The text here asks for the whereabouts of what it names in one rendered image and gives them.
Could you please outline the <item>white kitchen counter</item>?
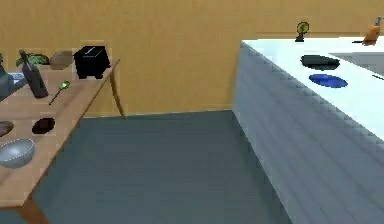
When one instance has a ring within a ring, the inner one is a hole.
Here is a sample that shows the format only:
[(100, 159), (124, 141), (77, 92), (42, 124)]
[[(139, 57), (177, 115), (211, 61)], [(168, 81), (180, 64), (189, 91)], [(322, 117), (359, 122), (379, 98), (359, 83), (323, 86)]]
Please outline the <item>white kitchen counter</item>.
[[(384, 224), (384, 37), (244, 40), (233, 112), (293, 224)], [(303, 55), (339, 59), (304, 67)], [(312, 74), (344, 79), (342, 88)]]

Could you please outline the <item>brown wooden table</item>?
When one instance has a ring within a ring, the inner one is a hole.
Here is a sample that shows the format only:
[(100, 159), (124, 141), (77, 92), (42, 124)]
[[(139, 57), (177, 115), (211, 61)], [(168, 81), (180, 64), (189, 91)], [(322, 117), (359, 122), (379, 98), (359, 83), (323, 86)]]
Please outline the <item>brown wooden table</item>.
[[(30, 88), (24, 86), (0, 102), (0, 121), (8, 120), (14, 124), (10, 133), (0, 137), (0, 146), (16, 139), (31, 139), (36, 144), (32, 160), (24, 167), (0, 167), (0, 210), (17, 211), (26, 224), (49, 224), (32, 194), (105, 83), (111, 85), (112, 100), (120, 101), (114, 76), (117, 64), (118, 61), (113, 59), (102, 79), (80, 79), (73, 65), (63, 70), (42, 66), (40, 72), (48, 97), (36, 99)], [(71, 82), (69, 88), (49, 104), (58, 85), (66, 80)], [(41, 118), (54, 118), (55, 127), (46, 134), (34, 134), (32, 127)]]

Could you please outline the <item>black toaster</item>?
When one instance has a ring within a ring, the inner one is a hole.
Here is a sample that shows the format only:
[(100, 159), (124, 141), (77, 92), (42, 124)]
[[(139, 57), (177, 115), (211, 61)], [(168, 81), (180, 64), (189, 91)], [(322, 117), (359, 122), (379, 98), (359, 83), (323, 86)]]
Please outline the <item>black toaster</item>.
[(73, 57), (76, 72), (80, 79), (86, 79), (89, 76), (102, 79), (104, 71), (111, 67), (104, 46), (84, 46)]

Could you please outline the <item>green spoon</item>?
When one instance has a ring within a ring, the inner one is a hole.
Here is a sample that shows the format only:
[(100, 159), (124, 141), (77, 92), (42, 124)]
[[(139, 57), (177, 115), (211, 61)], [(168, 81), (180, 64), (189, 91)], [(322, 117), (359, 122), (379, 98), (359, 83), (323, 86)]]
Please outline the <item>green spoon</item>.
[(52, 104), (55, 99), (58, 97), (58, 95), (65, 89), (68, 89), (69, 86), (71, 85), (71, 82), (66, 80), (66, 81), (63, 81), (61, 82), (59, 85), (58, 85), (58, 91), (57, 93), (54, 95), (54, 97), (51, 99), (51, 101), (49, 102), (49, 104)]

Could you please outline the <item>blue plate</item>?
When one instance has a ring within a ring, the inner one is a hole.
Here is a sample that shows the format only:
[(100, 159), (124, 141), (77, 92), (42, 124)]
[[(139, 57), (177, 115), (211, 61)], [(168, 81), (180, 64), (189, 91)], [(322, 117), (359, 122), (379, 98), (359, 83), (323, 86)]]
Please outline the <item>blue plate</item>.
[(312, 74), (309, 79), (317, 85), (329, 88), (342, 88), (348, 85), (344, 79), (327, 74)]

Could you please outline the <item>dark red round dish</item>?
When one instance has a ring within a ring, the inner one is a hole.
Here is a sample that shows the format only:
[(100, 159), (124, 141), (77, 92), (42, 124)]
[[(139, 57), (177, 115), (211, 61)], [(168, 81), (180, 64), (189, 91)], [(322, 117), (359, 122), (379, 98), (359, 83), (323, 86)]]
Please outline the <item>dark red round dish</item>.
[(54, 129), (55, 124), (54, 118), (41, 118), (34, 123), (32, 132), (34, 134), (46, 134)]

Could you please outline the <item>dark grey bottle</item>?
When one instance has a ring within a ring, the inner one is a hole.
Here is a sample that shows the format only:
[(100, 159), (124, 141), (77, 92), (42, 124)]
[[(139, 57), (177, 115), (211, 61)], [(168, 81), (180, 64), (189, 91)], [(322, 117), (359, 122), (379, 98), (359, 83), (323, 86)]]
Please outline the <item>dark grey bottle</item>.
[(47, 97), (48, 91), (41, 77), (40, 71), (36, 66), (29, 62), (27, 54), (24, 50), (20, 50), (19, 54), (23, 61), (22, 72), (34, 97), (37, 99)]

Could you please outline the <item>grey metal bowl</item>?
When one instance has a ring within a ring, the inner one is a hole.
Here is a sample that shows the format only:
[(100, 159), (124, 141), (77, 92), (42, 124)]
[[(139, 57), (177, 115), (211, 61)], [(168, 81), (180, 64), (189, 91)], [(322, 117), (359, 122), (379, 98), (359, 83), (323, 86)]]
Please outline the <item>grey metal bowl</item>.
[(0, 165), (5, 168), (21, 168), (33, 158), (36, 144), (31, 139), (16, 139), (0, 146)]

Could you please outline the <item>grey kettle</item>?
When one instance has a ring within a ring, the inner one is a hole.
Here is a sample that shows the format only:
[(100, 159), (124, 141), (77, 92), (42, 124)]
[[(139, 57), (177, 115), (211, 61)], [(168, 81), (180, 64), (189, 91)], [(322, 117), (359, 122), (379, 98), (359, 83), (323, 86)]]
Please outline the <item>grey kettle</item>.
[(23, 73), (7, 73), (3, 67), (3, 56), (0, 53), (0, 102), (27, 84)]

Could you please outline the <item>brown oval dish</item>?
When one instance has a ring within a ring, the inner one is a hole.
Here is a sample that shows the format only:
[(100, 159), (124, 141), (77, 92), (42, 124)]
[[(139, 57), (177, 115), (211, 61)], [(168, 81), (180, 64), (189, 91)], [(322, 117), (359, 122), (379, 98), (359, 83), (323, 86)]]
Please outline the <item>brown oval dish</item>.
[(7, 135), (13, 128), (11, 121), (0, 121), (0, 137)]

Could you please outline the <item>orange spray bottle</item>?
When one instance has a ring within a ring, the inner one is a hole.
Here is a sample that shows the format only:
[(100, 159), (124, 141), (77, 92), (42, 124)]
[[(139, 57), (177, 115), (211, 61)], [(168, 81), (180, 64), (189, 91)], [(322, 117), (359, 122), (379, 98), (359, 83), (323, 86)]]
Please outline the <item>orange spray bottle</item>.
[(375, 45), (381, 31), (381, 21), (383, 17), (376, 18), (374, 25), (368, 30), (363, 40), (354, 40), (354, 43), (361, 43), (364, 46)]

